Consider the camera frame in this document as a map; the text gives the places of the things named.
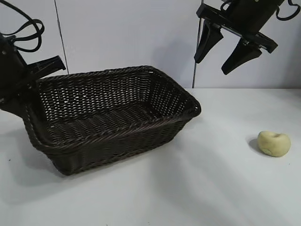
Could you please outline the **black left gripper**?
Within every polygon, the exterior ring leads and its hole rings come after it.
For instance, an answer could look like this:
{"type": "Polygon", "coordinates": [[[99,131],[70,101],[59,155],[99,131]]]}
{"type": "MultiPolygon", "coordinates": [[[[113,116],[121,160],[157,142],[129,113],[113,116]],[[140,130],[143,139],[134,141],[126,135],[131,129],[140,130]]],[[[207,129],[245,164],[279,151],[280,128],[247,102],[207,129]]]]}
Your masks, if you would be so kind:
{"type": "Polygon", "coordinates": [[[0,109],[24,118],[30,93],[19,91],[66,67],[59,56],[28,65],[13,45],[13,38],[0,36],[0,109]]]}

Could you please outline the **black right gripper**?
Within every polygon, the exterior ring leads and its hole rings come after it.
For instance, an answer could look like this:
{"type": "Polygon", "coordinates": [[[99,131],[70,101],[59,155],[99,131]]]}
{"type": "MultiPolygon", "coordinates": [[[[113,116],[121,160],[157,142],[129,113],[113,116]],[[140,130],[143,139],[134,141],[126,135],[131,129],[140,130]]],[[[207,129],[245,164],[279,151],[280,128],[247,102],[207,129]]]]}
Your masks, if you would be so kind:
{"type": "Polygon", "coordinates": [[[207,21],[203,22],[194,60],[199,64],[208,52],[221,40],[221,29],[241,37],[235,49],[222,66],[222,72],[227,75],[242,64],[258,58],[264,48],[272,53],[277,44],[269,37],[260,33],[278,9],[277,0],[229,0],[227,9],[213,8],[202,3],[197,10],[197,16],[207,21]]]}

